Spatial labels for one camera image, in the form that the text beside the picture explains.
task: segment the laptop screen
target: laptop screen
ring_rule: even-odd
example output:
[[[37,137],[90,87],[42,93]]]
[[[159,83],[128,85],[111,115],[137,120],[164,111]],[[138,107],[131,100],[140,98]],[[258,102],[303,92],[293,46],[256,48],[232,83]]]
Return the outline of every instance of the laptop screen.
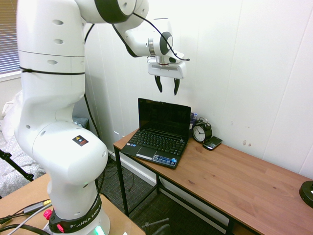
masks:
[[[191,108],[148,99],[138,99],[139,127],[188,138]]]

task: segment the wooden table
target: wooden table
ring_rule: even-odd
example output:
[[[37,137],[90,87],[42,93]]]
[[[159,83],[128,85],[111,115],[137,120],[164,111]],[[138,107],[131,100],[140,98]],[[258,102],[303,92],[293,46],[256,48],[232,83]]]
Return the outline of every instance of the wooden table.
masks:
[[[46,192],[47,184],[49,182],[49,176],[46,174],[28,185],[20,188],[12,194],[0,199],[0,217],[5,217],[9,214],[13,214],[19,209],[28,206],[32,203],[39,202],[48,199]],[[108,215],[111,223],[110,235],[123,235],[126,232],[128,235],[144,235],[145,233],[134,224],[124,213],[122,213],[116,206],[114,206],[108,199],[101,196],[102,208]],[[27,217],[18,217],[12,219],[0,226],[5,227],[9,224],[16,224],[23,222]],[[43,217],[43,212],[30,219],[26,224],[42,229],[47,223],[47,220]],[[11,230],[4,231],[1,235],[8,234]],[[34,235],[34,233],[19,229],[15,235]]]
[[[134,133],[114,143],[118,166],[119,151]],[[228,217],[226,234],[239,224],[262,235],[313,235],[313,209],[299,195],[307,177],[224,144],[208,151],[193,139],[176,169],[129,157]]]

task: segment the laptop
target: laptop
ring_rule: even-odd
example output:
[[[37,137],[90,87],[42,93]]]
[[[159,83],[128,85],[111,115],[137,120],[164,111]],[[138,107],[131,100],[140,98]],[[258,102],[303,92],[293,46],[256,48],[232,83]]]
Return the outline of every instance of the laptop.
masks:
[[[138,111],[139,130],[121,152],[176,168],[189,138],[191,108],[139,98]]]

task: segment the cell phone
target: cell phone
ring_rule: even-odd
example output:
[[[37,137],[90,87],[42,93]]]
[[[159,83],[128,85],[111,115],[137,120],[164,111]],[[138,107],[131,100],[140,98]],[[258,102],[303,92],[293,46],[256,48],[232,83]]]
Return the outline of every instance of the cell phone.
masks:
[[[222,143],[222,141],[223,140],[221,140],[220,138],[213,136],[210,139],[204,141],[203,147],[212,151],[217,146],[219,146]]]

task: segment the window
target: window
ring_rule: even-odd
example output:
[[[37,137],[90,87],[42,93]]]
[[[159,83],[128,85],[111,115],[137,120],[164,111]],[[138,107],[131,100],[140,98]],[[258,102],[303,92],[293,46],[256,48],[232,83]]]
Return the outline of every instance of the window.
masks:
[[[0,77],[20,71],[16,8],[17,0],[0,0]]]

